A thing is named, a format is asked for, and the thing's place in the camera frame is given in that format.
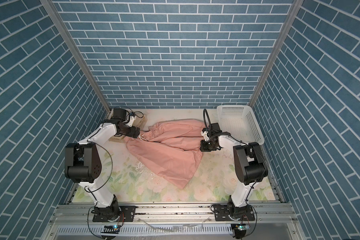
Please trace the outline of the white plastic basket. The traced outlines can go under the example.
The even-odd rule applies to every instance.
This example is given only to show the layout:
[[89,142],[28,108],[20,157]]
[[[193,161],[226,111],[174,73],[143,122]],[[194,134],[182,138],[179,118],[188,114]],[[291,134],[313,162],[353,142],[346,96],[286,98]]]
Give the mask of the white plastic basket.
[[218,123],[224,132],[246,143],[263,145],[265,138],[253,109],[245,105],[221,105],[217,107]]

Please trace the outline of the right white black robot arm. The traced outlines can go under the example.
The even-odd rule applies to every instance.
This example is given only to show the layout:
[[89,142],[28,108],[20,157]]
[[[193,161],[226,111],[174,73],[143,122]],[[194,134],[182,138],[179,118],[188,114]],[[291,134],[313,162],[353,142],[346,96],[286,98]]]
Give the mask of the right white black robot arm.
[[230,150],[234,159],[234,170],[239,183],[227,203],[231,219],[238,220],[244,216],[250,218],[249,200],[255,186],[268,176],[264,155],[257,142],[245,143],[235,139],[229,132],[223,132],[218,123],[205,124],[202,130],[202,152],[213,152],[221,149]]

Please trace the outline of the beige shorts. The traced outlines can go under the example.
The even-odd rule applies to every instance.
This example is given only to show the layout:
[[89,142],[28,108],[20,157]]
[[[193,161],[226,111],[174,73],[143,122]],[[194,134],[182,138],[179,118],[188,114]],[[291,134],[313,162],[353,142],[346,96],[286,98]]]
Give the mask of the beige shorts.
[[[134,121],[133,125],[134,127],[140,128],[140,131],[145,127],[147,123],[147,117],[143,116],[141,118],[136,117],[136,120]],[[126,136],[122,136],[122,135],[114,135],[112,136],[109,141],[113,142],[113,143],[123,143],[125,141]]]

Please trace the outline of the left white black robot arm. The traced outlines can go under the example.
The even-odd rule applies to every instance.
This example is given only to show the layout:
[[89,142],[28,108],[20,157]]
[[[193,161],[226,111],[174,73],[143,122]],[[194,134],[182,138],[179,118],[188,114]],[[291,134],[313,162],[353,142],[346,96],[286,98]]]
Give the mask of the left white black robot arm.
[[135,117],[129,120],[111,118],[105,120],[88,137],[65,148],[65,176],[78,183],[94,201],[94,215],[104,222],[114,222],[120,218],[121,209],[117,197],[106,187],[101,177],[102,162],[98,148],[111,137],[123,135],[137,138],[140,129],[133,126]]

